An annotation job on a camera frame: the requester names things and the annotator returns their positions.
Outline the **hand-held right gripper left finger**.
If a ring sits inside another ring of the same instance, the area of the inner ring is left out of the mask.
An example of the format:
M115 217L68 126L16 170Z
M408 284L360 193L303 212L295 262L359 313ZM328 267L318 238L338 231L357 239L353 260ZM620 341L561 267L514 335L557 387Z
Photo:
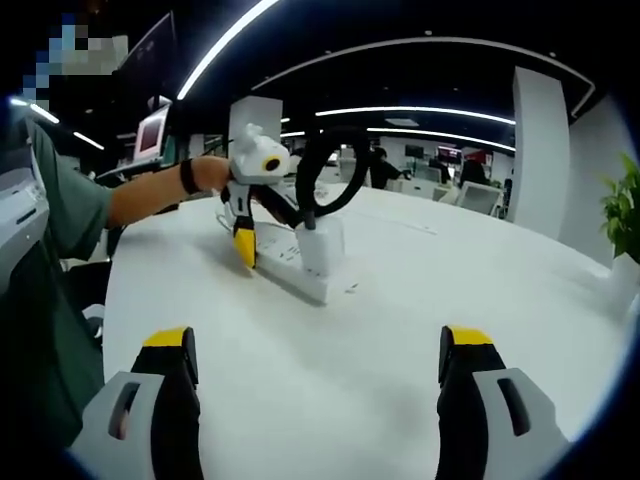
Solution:
M86 406L71 454L94 479L201 479L198 383L194 330L154 333Z

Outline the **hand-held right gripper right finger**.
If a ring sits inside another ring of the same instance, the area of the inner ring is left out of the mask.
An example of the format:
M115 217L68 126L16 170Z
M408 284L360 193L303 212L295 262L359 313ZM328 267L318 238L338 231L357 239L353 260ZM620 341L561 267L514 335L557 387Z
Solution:
M441 330L438 479L540 479L570 442L551 399L480 330Z

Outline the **person's left hand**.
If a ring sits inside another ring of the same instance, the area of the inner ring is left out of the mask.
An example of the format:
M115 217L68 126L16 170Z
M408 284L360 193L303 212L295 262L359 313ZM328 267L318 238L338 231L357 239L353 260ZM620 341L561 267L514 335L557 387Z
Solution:
M227 158L206 155L191 161L193 179L200 191L222 192L231 179L230 161Z

